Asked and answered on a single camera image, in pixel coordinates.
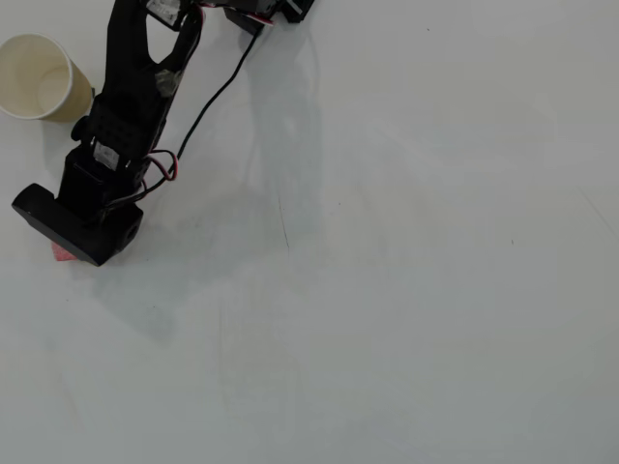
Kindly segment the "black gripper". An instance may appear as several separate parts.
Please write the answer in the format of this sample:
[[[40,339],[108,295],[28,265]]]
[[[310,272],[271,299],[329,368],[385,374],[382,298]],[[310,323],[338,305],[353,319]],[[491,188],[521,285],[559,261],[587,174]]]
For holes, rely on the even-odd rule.
[[[101,266],[134,238],[143,213],[133,197],[145,190],[145,160],[126,160],[96,139],[66,156],[59,189],[22,190],[13,209],[75,258]]]

